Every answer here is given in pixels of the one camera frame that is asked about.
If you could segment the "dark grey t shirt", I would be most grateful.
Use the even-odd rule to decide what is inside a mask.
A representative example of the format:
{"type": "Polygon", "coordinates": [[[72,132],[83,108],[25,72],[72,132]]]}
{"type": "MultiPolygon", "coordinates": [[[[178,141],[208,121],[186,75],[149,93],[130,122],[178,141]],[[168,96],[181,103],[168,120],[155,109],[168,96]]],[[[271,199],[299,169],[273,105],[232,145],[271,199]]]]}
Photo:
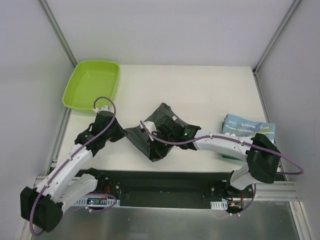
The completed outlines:
{"type": "MultiPolygon", "coordinates": [[[[181,120],[166,103],[161,103],[159,107],[145,120],[154,122],[157,131],[152,132],[157,138],[172,143],[181,143],[192,140],[201,129],[197,125],[188,124],[181,120]]],[[[126,138],[149,159],[149,139],[150,136],[141,126],[126,128],[126,138]]]]}

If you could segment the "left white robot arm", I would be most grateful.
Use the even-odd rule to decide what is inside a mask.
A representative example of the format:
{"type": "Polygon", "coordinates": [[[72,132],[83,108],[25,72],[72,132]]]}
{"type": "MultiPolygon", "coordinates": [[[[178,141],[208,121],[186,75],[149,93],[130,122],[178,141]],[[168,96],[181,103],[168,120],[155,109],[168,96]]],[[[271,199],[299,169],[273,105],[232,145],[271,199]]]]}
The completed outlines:
{"type": "Polygon", "coordinates": [[[106,178],[97,169],[90,168],[75,182],[72,179],[106,142],[114,143],[124,136],[115,112],[98,111],[94,122],[77,136],[65,159],[36,186],[26,186],[21,191],[21,217],[29,222],[33,236],[39,236],[36,228],[47,233],[54,230],[64,213],[84,195],[91,192],[99,195],[105,191],[106,178]]]}

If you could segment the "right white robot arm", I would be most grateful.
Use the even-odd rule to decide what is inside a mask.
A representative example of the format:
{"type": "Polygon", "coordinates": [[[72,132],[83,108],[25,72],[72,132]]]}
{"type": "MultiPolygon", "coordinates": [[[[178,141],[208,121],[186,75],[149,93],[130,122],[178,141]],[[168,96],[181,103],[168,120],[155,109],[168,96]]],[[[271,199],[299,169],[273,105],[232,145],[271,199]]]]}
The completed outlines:
{"type": "Polygon", "coordinates": [[[244,166],[233,170],[225,183],[225,192],[230,197],[237,197],[249,185],[272,184],[276,179],[280,151],[264,134],[239,137],[212,133],[197,125],[182,126],[168,116],[156,122],[142,121],[140,127],[147,133],[153,150],[177,146],[183,150],[216,152],[243,161],[244,166]]]}

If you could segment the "lime green plastic bin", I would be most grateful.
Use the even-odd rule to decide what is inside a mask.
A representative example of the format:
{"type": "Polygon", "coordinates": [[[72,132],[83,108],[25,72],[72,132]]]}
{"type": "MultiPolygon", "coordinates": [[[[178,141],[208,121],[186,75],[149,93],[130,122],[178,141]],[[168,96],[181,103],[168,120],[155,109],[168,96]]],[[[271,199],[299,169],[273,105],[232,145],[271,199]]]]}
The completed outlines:
{"type": "Polygon", "coordinates": [[[93,114],[98,97],[113,99],[118,86],[120,66],[112,61],[85,60],[76,65],[63,93],[65,107],[93,114]]]}

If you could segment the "folded green t shirt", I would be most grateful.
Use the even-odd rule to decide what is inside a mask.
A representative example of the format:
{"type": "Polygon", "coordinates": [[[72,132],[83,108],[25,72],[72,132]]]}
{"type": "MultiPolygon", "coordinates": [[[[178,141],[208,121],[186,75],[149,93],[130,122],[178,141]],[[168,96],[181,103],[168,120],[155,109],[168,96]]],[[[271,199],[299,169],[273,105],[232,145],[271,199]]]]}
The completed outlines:
{"type": "Polygon", "coordinates": [[[224,155],[224,154],[222,154],[221,157],[222,157],[222,158],[225,158],[225,159],[241,161],[241,159],[239,159],[239,158],[237,158],[237,157],[229,156],[229,155],[224,155]]]}

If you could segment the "folded blue printed t shirt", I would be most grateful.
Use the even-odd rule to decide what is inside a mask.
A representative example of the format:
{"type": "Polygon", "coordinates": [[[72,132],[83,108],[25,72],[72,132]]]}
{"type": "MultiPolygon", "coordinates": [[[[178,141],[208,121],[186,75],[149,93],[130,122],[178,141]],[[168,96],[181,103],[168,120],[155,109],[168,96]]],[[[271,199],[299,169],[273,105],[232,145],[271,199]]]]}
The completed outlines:
{"type": "Polygon", "coordinates": [[[221,133],[228,136],[254,137],[256,133],[263,134],[276,146],[276,125],[274,123],[258,122],[227,114],[222,122],[221,133]]]}

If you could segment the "left aluminium frame post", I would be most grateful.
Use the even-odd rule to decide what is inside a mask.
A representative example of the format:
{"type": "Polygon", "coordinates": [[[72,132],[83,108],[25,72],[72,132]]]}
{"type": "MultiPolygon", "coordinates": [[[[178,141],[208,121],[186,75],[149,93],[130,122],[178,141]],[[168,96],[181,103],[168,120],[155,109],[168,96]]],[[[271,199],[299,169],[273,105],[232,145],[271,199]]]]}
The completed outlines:
{"type": "Polygon", "coordinates": [[[60,25],[51,10],[51,7],[47,0],[38,0],[38,4],[40,5],[42,11],[44,12],[45,17],[47,18],[47,21],[49,22],[58,42],[60,43],[64,53],[66,54],[68,60],[70,61],[71,65],[75,68],[78,64],[70,45],[65,38],[65,35],[63,34],[62,29],[60,28],[60,25]]]}

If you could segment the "aluminium frame post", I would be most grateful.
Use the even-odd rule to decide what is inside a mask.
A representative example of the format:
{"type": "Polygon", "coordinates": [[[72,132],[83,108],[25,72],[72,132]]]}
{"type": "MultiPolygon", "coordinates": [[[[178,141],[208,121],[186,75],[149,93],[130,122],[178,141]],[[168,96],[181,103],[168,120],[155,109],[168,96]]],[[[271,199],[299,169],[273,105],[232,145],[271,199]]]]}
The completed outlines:
{"type": "Polygon", "coordinates": [[[68,60],[70,61],[71,65],[75,68],[78,64],[70,45],[65,38],[65,35],[63,34],[62,29],[60,28],[60,25],[51,10],[51,7],[47,0],[38,0],[38,4],[40,5],[42,11],[44,12],[45,17],[47,18],[47,21],[49,22],[58,42],[60,43],[64,53],[66,54],[68,60]]]}
{"type": "Polygon", "coordinates": [[[257,75],[259,70],[261,69],[262,65],[266,61],[268,55],[271,53],[273,47],[277,43],[278,39],[282,35],[283,31],[285,30],[286,26],[289,24],[290,20],[292,19],[293,15],[299,8],[303,1],[302,0],[293,0],[291,4],[289,5],[289,8],[287,9],[286,13],[284,14],[283,18],[281,19],[278,27],[276,28],[275,32],[273,33],[270,41],[268,42],[266,48],[264,49],[261,57],[259,58],[256,65],[252,68],[252,73],[254,76],[257,75]]]}

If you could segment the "right aluminium frame post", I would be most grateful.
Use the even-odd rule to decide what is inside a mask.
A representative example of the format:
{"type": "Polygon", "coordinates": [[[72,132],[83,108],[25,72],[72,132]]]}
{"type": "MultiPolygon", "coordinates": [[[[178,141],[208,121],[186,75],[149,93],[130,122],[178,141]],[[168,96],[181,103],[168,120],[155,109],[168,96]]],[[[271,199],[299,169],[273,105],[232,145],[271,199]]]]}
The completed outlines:
{"type": "Polygon", "coordinates": [[[261,57],[259,58],[256,65],[252,68],[252,73],[254,76],[257,75],[259,70],[261,69],[262,65],[266,61],[268,55],[271,53],[273,47],[277,43],[278,39],[282,35],[283,31],[285,30],[286,26],[289,24],[290,20],[292,19],[293,15],[299,8],[303,1],[302,0],[293,0],[291,4],[289,5],[289,8],[287,9],[286,13],[284,14],[283,18],[281,19],[278,27],[276,28],[275,32],[273,33],[270,41],[268,42],[266,48],[264,49],[261,57]]]}

